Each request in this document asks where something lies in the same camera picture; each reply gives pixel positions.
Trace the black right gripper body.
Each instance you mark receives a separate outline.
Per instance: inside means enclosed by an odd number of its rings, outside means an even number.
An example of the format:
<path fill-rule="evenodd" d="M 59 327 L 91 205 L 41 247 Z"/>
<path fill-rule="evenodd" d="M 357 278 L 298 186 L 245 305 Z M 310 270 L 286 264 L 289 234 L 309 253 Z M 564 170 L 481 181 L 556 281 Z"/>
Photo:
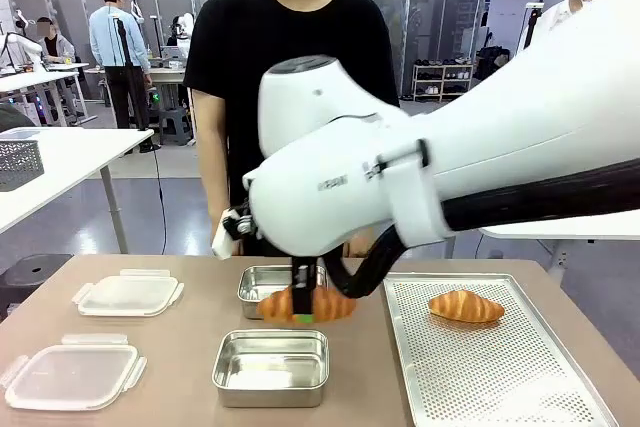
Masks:
<path fill-rule="evenodd" d="M 291 271 L 293 276 L 324 275 L 322 259 L 318 257 L 292 257 Z"/>

